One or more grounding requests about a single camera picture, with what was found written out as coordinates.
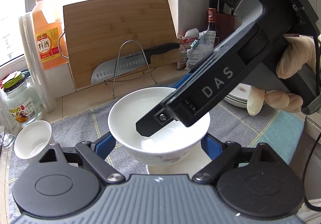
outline cutting board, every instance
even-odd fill
[[[76,88],[90,85],[94,69],[117,58],[121,45],[143,49],[177,42],[168,0],[88,0],[63,6],[69,62]],[[128,43],[120,56],[139,51]],[[180,61],[178,49],[153,55],[150,67]],[[135,70],[143,71],[147,66]]]

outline latex glove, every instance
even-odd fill
[[[314,41],[310,37],[286,37],[289,42],[279,61],[276,74],[281,79],[290,78],[307,64],[316,72],[316,51]],[[257,115],[262,109],[264,100],[276,109],[286,112],[299,112],[303,104],[301,96],[286,94],[282,91],[265,91],[251,86],[248,97],[247,110],[250,115]]]

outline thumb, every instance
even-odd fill
[[[276,67],[276,74],[281,79],[290,78],[307,64],[316,72],[316,51],[314,42],[309,37],[286,37],[289,42]]]
[[[265,96],[265,90],[258,89],[254,86],[251,86],[250,94],[248,96],[248,102],[246,108],[249,115],[257,115],[263,106]]]

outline gray gripper base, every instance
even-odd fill
[[[299,224],[296,216],[259,221],[232,211],[211,186],[191,182],[187,175],[132,175],[128,182],[108,186],[101,197],[77,215],[60,220],[22,215],[16,224]]]

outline screw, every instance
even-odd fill
[[[195,174],[195,179],[198,181],[207,181],[210,179],[210,175],[206,172],[198,172]]]
[[[122,182],[125,180],[125,177],[120,173],[112,173],[107,176],[107,180],[110,182]]]
[[[166,121],[166,119],[167,119],[166,115],[164,115],[164,114],[161,114],[159,116],[159,118],[160,118],[161,121]]]

